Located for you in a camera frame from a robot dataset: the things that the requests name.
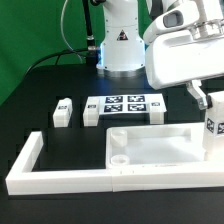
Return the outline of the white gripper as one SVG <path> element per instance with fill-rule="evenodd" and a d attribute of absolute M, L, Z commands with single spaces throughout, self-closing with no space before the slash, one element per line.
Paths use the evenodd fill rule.
<path fill-rule="evenodd" d="M 146 29 L 145 69 L 154 89 L 186 84 L 200 110 L 208 107 L 200 80 L 224 75 L 224 17 L 220 6 L 176 6 Z"/>

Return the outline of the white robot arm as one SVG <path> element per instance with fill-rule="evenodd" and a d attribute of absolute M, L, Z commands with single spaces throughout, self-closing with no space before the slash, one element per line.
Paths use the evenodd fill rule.
<path fill-rule="evenodd" d="M 138 0 L 103 5 L 105 38 L 97 69 L 111 77 L 145 70 L 154 89 L 184 84 L 200 109 L 212 106 L 201 82 L 224 75 L 224 0 L 146 0 L 152 23 L 138 30 Z"/>

